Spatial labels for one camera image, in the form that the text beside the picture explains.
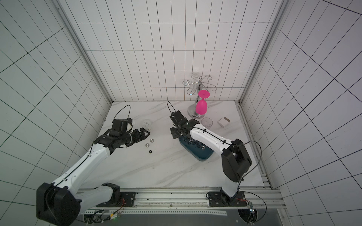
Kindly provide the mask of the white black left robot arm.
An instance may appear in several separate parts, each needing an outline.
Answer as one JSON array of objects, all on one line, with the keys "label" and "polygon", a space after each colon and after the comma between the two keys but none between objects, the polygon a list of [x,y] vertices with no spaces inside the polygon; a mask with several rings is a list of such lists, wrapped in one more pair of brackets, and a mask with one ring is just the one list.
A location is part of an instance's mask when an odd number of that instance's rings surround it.
[{"label": "white black left robot arm", "polygon": [[116,149],[130,147],[145,140],[150,132],[144,128],[132,132],[107,130],[87,152],[62,176],[52,183],[43,183],[36,190],[36,217],[57,226],[69,226],[86,210],[99,204],[114,207],[120,204],[120,187],[112,183],[78,194],[84,181],[98,165]]}]

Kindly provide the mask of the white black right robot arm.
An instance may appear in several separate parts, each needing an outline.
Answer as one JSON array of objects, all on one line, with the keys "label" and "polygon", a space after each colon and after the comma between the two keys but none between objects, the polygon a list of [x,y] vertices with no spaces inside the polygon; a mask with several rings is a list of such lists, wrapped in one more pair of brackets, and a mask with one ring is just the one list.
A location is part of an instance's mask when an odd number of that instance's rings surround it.
[{"label": "white black right robot arm", "polygon": [[178,139],[201,162],[213,153],[220,156],[225,180],[219,192],[206,194],[210,206],[247,206],[245,195],[239,186],[250,172],[253,162],[241,140],[226,139],[196,120],[175,125],[170,132],[174,139]]}]

